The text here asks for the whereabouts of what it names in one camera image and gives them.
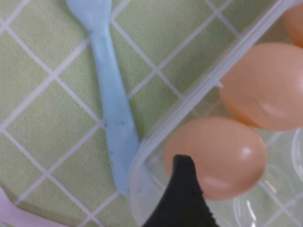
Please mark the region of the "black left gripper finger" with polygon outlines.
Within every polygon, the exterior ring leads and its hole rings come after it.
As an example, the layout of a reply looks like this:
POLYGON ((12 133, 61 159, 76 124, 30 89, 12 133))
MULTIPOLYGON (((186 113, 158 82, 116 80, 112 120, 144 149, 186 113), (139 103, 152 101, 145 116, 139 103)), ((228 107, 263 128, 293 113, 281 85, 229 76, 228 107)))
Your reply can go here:
POLYGON ((190 156, 175 155, 169 184, 145 227, 217 227, 190 156))

